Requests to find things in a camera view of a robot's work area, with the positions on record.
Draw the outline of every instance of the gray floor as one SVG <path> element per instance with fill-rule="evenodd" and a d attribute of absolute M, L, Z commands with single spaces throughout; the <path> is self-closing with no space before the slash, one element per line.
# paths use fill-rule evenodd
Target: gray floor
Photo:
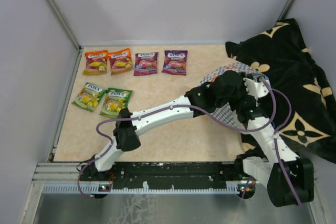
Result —
<path fill-rule="evenodd" d="M 309 224 L 308 205 L 276 208 L 257 185 L 251 199 L 236 195 L 109 195 L 89 199 L 73 194 L 42 195 L 35 224 Z"/>

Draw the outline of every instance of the green candy bag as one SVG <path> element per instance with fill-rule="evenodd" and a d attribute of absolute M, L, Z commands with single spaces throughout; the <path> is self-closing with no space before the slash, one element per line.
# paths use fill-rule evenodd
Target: green candy bag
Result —
<path fill-rule="evenodd" d="M 105 92 L 106 89 L 87 82 L 72 104 L 92 112 L 97 107 Z"/>
<path fill-rule="evenodd" d="M 101 115 L 117 118 L 119 111 L 128 106 L 132 90 L 108 88 Z"/>

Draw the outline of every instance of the orange candy bag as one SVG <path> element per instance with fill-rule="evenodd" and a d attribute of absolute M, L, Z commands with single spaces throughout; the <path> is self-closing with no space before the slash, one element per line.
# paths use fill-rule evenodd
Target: orange candy bag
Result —
<path fill-rule="evenodd" d="M 119 74 L 132 69 L 130 48 L 126 48 L 117 52 L 109 52 L 108 58 L 111 65 L 111 74 Z"/>
<path fill-rule="evenodd" d="M 86 68 L 83 74 L 87 76 L 107 73 L 107 50 L 86 52 Z"/>

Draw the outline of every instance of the beige tabletop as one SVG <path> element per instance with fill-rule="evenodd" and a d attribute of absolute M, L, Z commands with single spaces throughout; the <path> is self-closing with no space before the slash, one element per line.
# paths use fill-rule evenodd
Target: beige tabletop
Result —
<path fill-rule="evenodd" d="M 84 52 L 108 50 L 118 51 L 125 47 L 88 47 Z M 103 99 L 94 112 L 81 109 L 71 102 L 86 82 L 104 88 L 133 90 L 129 109 L 138 111 L 170 102 L 183 95 L 190 88 L 217 67 L 234 60 L 226 55 L 224 45 L 178 45 L 178 46 L 132 46 L 132 61 L 135 53 L 159 52 L 158 74 L 133 76 L 133 69 L 115 76 L 84 76 L 85 56 L 77 72 L 75 84 L 60 134 L 54 161 L 82 161 L 100 152 L 108 140 L 96 133 L 96 125 L 108 119 L 100 115 Z M 187 76 L 174 76 L 162 73 L 164 50 L 188 50 Z M 114 123 L 101 127 L 112 134 Z M 126 152 L 119 161 L 129 162 L 202 162 L 233 161 L 242 153 L 239 133 L 218 125 L 206 116 L 175 121 L 146 132 L 140 137 L 141 146 L 135 151 Z"/>

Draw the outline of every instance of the blue and white checkered fabric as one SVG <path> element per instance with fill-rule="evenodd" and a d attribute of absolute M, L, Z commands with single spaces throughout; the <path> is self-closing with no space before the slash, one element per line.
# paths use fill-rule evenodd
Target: blue and white checkered fabric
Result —
<path fill-rule="evenodd" d="M 202 85 L 204 82 L 213 80 L 216 76 L 223 74 L 227 70 L 232 70 L 235 72 L 260 73 L 246 64 L 236 62 L 217 68 L 211 74 L 208 74 L 206 77 L 204 77 L 203 80 L 200 82 L 200 85 Z M 233 120 L 233 113 L 228 103 L 225 104 L 223 107 L 216 109 L 214 113 L 212 113 L 212 115 L 227 125 L 237 126 Z"/>

